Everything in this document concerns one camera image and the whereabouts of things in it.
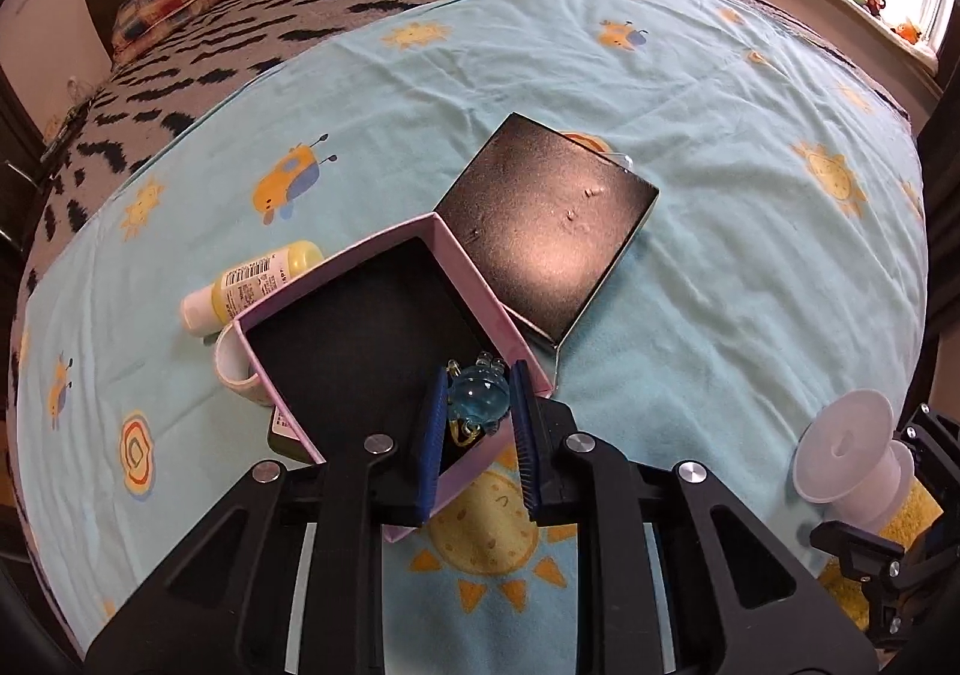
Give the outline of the blue glass ornament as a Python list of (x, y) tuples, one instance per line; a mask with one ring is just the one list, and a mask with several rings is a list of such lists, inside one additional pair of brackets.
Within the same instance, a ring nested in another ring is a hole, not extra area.
[(509, 410), (508, 366), (482, 352), (470, 366), (455, 360), (446, 365), (448, 375), (448, 425), (459, 448), (471, 446), (500, 428)]

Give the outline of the white plastic spool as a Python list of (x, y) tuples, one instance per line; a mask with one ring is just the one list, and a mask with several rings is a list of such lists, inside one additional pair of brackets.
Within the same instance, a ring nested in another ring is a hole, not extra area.
[(907, 501), (913, 453), (893, 436), (889, 399), (857, 389), (823, 407), (794, 454), (794, 490), (837, 520), (879, 533)]

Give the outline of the pink gift box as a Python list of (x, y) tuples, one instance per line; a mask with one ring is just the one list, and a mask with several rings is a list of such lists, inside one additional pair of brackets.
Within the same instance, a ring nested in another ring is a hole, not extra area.
[(482, 352), (553, 382), (436, 214), (386, 228), (275, 290), (235, 329), (275, 407), (319, 464), (387, 434), (407, 449), (431, 378)]

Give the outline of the black box lid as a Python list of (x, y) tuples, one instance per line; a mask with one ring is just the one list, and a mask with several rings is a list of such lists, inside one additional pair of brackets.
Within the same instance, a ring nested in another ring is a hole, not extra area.
[(659, 189), (512, 113), (436, 205), (524, 331), (559, 349), (646, 223)]

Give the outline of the light blue cartoon sheet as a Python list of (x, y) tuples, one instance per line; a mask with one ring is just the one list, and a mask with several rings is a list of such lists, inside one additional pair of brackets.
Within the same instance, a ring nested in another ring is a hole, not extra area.
[(16, 464), (78, 649), (568, 673), (700, 555), (814, 594), (923, 343), (910, 125), (737, 0), (444, 0), (149, 150), (26, 304)]

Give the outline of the white tape roll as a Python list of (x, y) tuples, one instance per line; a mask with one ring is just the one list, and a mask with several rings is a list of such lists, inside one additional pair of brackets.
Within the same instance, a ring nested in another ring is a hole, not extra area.
[(235, 327), (226, 326), (213, 345), (213, 368), (218, 381), (228, 391), (261, 407), (272, 407), (274, 401), (262, 379), (252, 368), (252, 361), (242, 345)]

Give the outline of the yellow white tube bottle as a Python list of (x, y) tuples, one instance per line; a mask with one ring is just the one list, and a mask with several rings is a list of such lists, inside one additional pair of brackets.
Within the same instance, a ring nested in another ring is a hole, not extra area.
[(323, 260), (322, 251), (302, 239), (233, 265), (210, 285), (184, 296), (179, 308), (182, 325), (195, 337), (217, 334), (239, 313)]

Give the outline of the grey black zigzag blanket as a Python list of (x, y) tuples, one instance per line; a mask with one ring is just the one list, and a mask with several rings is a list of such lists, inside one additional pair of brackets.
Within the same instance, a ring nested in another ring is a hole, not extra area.
[[(224, 0), (117, 67), (55, 155), (36, 235), (13, 288), (26, 301), (37, 282), (110, 194), (153, 155), (244, 82), (325, 38), (441, 0)], [(926, 270), (923, 181), (907, 111), (889, 82), (853, 56), (851, 38), (822, 37), (795, 5), (771, 0), (689, 0), (706, 37), (679, 61), (742, 65), (768, 119), (766, 142), (789, 121), (833, 132), (866, 198), (825, 210), (825, 233), (861, 233), (876, 253)]]

